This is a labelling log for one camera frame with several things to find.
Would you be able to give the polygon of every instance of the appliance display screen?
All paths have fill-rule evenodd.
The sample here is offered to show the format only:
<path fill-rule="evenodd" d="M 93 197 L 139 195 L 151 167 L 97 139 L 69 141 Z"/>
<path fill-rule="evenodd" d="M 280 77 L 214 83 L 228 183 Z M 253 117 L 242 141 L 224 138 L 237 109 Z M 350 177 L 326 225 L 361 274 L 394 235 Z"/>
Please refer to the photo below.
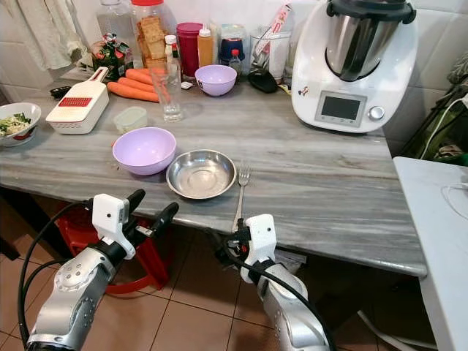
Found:
<path fill-rule="evenodd" d="M 358 117 L 359 100 L 342 99 L 341 97 L 325 97 L 322 114 L 338 118 L 355 120 Z"/>

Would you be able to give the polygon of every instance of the red lid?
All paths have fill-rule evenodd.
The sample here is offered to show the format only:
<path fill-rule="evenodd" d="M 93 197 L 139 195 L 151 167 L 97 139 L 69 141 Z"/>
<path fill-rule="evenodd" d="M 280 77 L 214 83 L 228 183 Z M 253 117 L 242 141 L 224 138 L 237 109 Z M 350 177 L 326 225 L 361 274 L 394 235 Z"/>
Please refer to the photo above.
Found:
<path fill-rule="evenodd" d="M 164 0 L 132 0 L 132 4 L 137 6 L 155 6 L 160 5 Z"/>
<path fill-rule="evenodd" d="M 177 33 L 179 34 L 196 34 L 203 28 L 203 24 L 195 22 L 184 22 L 177 25 Z"/>

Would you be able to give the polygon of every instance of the grater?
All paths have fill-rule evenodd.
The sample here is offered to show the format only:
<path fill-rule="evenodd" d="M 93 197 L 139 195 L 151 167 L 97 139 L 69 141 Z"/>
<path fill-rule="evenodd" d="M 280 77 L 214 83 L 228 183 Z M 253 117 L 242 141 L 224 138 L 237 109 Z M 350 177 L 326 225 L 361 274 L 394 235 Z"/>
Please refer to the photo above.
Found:
<path fill-rule="evenodd" d="M 102 82 L 107 71 L 99 67 L 88 80 L 75 84 L 45 120 L 61 134 L 89 133 L 109 102 Z"/>

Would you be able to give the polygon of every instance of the silver fork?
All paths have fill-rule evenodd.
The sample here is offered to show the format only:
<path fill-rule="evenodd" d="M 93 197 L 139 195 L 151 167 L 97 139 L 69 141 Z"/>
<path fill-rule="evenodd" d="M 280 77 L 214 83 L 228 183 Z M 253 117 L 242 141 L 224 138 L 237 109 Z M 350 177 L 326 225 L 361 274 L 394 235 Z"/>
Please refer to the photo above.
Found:
<path fill-rule="evenodd" d="M 241 193 L 239 194 L 239 202 L 237 204 L 237 211 L 235 212 L 232 233 L 237 230 L 237 220 L 242 218 L 242 200 L 244 198 L 244 187 L 249 183 L 249 177 L 250 166 L 244 163 L 241 164 L 241 167 L 239 168 L 239 177 L 237 179 L 239 185 L 241 186 Z"/>

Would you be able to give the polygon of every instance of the red chair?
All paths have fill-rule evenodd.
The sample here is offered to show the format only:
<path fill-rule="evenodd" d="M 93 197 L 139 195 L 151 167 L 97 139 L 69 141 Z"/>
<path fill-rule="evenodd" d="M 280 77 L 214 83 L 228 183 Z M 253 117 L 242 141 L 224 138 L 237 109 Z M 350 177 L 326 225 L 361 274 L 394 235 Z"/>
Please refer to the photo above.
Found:
<path fill-rule="evenodd" d="M 138 219 L 138 224 L 144 227 L 151 225 L 147 219 Z M 94 229 L 91 214 L 84 208 L 73 208 L 57 220 L 58 228 L 70 251 L 76 256 L 88 244 L 99 241 L 97 231 Z M 147 238 L 136 250 L 136 258 L 144 268 L 146 275 L 143 278 L 124 284 L 110 284 L 106 292 L 110 294 L 127 294 L 141 290 L 149 285 L 162 289 L 169 281 L 167 269 L 173 259 L 171 249 L 167 260 L 162 260 L 154 240 Z"/>

